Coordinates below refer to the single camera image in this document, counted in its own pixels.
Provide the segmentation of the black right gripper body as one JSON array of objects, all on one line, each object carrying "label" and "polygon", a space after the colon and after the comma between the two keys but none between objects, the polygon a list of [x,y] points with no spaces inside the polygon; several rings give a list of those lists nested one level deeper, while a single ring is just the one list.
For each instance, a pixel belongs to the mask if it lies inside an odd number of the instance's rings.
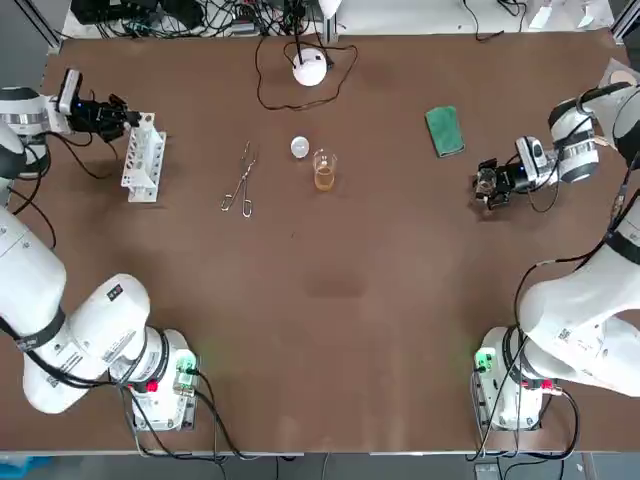
[{"label": "black right gripper body", "polygon": [[522,162],[499,165],[496,169],[496,195],[509,197],[512,193],[525,193],[531,185]]}]

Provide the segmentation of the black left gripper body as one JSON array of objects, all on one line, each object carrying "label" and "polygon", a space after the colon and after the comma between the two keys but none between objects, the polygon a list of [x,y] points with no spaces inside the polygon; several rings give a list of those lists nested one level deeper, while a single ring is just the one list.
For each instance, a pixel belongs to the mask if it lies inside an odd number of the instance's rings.
[{"label": "black left gripper body", "polygon": [[107,130],[103,111],[107,102],[95,100],[73,100],[69,115],[69,125],[75,132],[103,133]]}]

